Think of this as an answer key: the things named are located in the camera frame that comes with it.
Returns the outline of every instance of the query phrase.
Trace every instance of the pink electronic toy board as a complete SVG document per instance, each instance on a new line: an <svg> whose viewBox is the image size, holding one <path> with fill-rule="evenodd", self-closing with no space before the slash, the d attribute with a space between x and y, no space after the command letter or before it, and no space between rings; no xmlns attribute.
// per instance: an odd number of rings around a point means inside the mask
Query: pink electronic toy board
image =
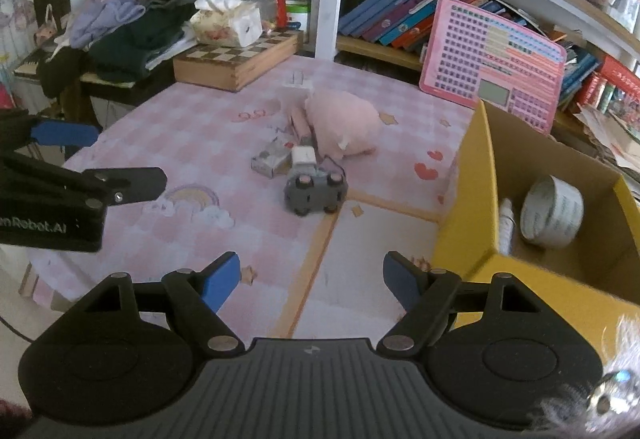
<svg viewBox="0 0 640 439"><path fill-rule="evenodd" d="M551 131L566 51L501 16L439 0L420 89L475 108L478 99Z"/></svg>

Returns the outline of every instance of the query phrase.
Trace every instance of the chessboard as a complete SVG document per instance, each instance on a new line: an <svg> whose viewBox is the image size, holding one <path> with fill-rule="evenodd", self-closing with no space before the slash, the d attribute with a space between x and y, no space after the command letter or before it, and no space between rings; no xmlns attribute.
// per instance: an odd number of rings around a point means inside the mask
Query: chessboard
<svg viewBox="0 0 640 439"><path fill-rule="evenodd" d="M214 61L230 66L243 64L250 58L258 56L270 49L274 49L283 42L297 38L299 31L273 31L271 34L263 34L258 40L247 47L214 47L212 45L200 44L191 50L186 51L182 56L203 61Z"/></svg>
<svg viewBox="0 0 640 439"><path fill-rule="evenodd" d="M273 31L246 47L196 45L174 58L175 80L237 92L295 54L301 35Z"/></svg>

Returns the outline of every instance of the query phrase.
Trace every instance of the purple clothing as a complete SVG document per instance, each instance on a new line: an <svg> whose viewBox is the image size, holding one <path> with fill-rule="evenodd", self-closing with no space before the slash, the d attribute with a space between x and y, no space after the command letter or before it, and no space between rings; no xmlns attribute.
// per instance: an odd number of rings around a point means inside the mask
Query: purple clothing
<svg viewBox="0 0 640 439"><path fill-rule="evenodd" d="M120 26L144 15L146 9L135 0L85 0L70 26L71 47L82 49Z"/></svg>

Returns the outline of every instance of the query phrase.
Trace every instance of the pink stuffed pig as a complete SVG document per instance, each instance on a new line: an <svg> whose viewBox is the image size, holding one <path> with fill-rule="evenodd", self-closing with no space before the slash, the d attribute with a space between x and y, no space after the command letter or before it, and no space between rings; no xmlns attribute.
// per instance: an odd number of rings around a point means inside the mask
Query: pink stuffed pig
<svg viewBox="0 0 640 439"><path fill-rule="evenodd" d="M382 121L367 100L344 91L321 90L306 99L305 109L316 133L319 161L375 150Z"/></svg>

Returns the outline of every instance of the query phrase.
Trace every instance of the cardboard box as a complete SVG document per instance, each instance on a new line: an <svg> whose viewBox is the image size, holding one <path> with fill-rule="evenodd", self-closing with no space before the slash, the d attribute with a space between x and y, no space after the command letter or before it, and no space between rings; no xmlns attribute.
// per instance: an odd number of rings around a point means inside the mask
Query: cardboard box
<svg viewBox="0 0 640 439"><path fill-rule="evenodd" d="M542 249L520 234L520 209L535 181L554 175L584 199L577 237ZM498 204L513 202L511 256L498 253ZM602 352L619 316L640 315L640 212L615 170L556 143L526 123L481 102L452 166L433 267L467 281L517 276Z"/></svg>
<svg viewBox="0 0 640 439"><path fill-rule="evenodd" d="M238 92L295 54L301 34L275 31L242 48L196 45L174 58L175 80Z"/></svg>

